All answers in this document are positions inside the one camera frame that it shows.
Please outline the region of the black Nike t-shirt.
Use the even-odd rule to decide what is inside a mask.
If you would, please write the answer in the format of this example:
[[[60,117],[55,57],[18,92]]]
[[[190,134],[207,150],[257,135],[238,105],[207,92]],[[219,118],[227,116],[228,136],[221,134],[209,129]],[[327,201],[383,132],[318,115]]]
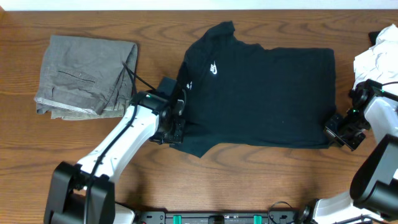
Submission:
[[[201,157],[221,143],[324,149],[335,113],[335,55],[328,48],[265,49],[234,36],[232,22],[208,29],[185,52],[183,141]]]

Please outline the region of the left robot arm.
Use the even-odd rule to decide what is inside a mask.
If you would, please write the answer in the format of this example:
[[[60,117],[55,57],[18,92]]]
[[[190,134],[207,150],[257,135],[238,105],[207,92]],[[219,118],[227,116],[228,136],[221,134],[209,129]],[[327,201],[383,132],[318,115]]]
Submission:
[[[140,91],[106,138],[75,165],[61,162],[52,174],[44,223],[134,223],[133,209],[115,201],[115,185],[140,147],[182,142],[186,89],[171,78]]]

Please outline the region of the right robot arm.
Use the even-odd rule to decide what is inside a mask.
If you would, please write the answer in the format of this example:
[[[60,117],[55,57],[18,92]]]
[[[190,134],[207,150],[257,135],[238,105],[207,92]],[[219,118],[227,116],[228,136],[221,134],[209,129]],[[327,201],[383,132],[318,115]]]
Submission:
[[[397,95],[382,83],[366,80],[349,93],[352,108],[333,115],[325,134],[352,151],[371,130],[377,146],[354,175],[350,189],[316,200],[302,213],[302,223],[387,223],[397,220]]]

